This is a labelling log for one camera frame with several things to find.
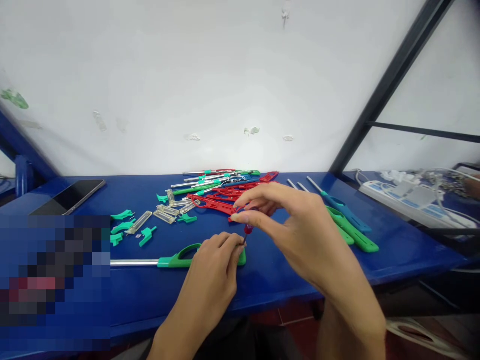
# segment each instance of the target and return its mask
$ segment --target green plastic part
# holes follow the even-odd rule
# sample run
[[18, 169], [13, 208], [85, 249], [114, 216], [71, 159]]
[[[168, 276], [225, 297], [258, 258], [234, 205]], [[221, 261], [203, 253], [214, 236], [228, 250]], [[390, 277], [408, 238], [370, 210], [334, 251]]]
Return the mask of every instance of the green plastic part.
[[121, 214], [118, 215], [112, 215], [111, 218], [114, 220], [123, 220], [125, 218], [131, 218], [134, 215], [132, 210], [125, 210]]
[[116, 235], [110, 235], [110, 242], [116, 247], [122, 240], [124, 239], [124, 235], [122, 233]]
[[343, 240], [346, 241], [348, 245], [353, 245], [355, 244], [354, 238], [348, 235], [340, 226], [336, 226], [338, 230], [340, 231], [340, 235], [343, 238]]
[[380, 250], [376, 243], [358, 231], [340, 211], [337, 211], [329, 206], [326, 208], [333, 218], [333, 221], [338, 225], [339, 228], [353, 238], [355, 245], [357, 245], [360, 249], [366, 253], [376, 253]]
[[159, 202], [164, 203], [164, 204], [169, 200], [168, 195], [160, 196], [160, 195], [157, 194], [156, 198], [158, 199]]
[[149, 228], [147, 227], [145, 230], [142, 230], [141, 233], [144, 236], [144, 239], [140, 241], [140, 247], [145, 245], [146, 243], [149, 242], [149, 240], [153, 237], [152, 233], [157, 230], [157, 227], [155, 226], [154, 228]]
[[190, 223], [193, 223], [193, 222], [196, 222], [199, 218], [194, 216], [194, 217], [190, 217], [188, 214], [183, 214], [182, 216], [180, 216], [177, 220], [177, 222], [181, 222], [181, 221], [184, 221], [186, 222], [187, 224], [190, 224]]
[[[192, 265], [192, 259], [182, 259], [182, 257], [192, 251], [194, 249], [198, 249], [202, 246], [202, 244], [193, 244], [187, 246], [178, 254], [173, 255], [172, 257], [161, 257], [158, 259], [157, 267], [159, 268], [189, 268]], [[240, 255], [240, 259], [238, 260], [238, 266], [244, 266], [247, 263], [247, 255], [245, 254], [245, 250]]]
[[187, 189], [184, 189], [184, 190], [177, 190], [177, 191], [173, 192], [173, 195], [182, 195], [182, 194], [193, 193], [193, 192], [196, 192], [196, 191], [211, 189], [211, 188], [214, 188], [216, 186], [218, 186], [218, 185], [213, 183], [213, 184], [208, 184], [208, 185], [199, 186], [199, 187], [195, 187], [195, 188], [187, 188]]
[[253, 176], [260, 176], [262, 174], [258, 170], [237, 170], [236, 172], [242, 175], [253, 175]]
[[122, 222], [120, 225], [118, 225], [112, 231], [110, 231], [110, 233], [112, 235], [115, 235], [121, 231], [127, 231], [135, 224], [135, 221], [137, 221], [137, 219], [133, 219], [132, 221], [128, 221], [128, 222]]

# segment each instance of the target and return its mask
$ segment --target pixelated area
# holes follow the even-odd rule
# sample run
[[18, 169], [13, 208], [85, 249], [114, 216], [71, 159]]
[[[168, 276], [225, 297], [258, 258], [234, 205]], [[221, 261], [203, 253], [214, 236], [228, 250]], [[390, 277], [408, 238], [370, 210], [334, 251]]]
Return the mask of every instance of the pixelated area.
[[110, 349], [110, 216], [0, 216], [0, 350]]

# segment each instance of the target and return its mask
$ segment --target smartphone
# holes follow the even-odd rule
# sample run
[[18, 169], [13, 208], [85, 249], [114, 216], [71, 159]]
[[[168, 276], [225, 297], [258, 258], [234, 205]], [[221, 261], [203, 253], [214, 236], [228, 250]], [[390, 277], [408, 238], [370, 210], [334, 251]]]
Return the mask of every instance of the smartphone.
[[104, 185], [102, 179], [77, 181], [30, 215], [70, 215]]

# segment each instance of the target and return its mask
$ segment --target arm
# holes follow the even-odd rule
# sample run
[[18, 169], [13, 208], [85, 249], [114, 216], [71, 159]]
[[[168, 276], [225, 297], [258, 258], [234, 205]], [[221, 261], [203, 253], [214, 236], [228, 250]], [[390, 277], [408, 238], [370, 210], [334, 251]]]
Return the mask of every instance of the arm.
[[[245, 192], [235, 206], [246, 204], [232, 220], [270, 235], [292, 268], [325, 296], [318, 358], [385, 359], [385, 317], [322, 198], [270, 183]], [[270, 218], [280, 208], [290, 214], [285, 224]]]
[[175, 306], [155, 334], [147, 360], [194, 358], [237, 292], [243, 240], [237, 234], [222, 232], [203, 242]]

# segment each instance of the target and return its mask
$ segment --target tool parts pile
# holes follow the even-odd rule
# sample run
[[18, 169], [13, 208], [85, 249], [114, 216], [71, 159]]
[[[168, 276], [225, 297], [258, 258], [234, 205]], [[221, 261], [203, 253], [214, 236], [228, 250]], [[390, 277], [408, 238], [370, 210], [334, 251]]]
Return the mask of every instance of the tool parts pile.
[[[195, 207], [217, 210], [231, 216], [243, 208], [234, 208], [233, 204], [228, 202], [237, 201], [243, 192], [260, 184], [270, 183], [278, 174], [278, 171], [272, 171], [261, 177], [258, 170], [236, 169], [184, 172], [183, 175], [187, 178], [183, 183], [171, 185], [171, 188], [165, 191], [165, 196], [156, 195], [158, 201], [162, 204], [156, 207], [155, 212], [146, 211], [138, 220], [134, 218], [135, 213], [131, 210], [112, 215], [112, 220], [130, 219], [111, 230], [110, 242], [116, 247], [123, 240], [124, 234], [125, 236], [134, 235], [152, 215], [170, 225], [177, 220], [187, 224], [195, 222], [198, 218], [196, 216], [190, 217], [187, 214]], [[183, 194], [188, 195], [182, 200], [175, 199], [175, 196]], [[153, 231], [156, 229], [156, 226], [152, 229], [147, 227], [141, 231], [144, 238], [139, 243], [140, 247], [143, 247], [153, 237]]]

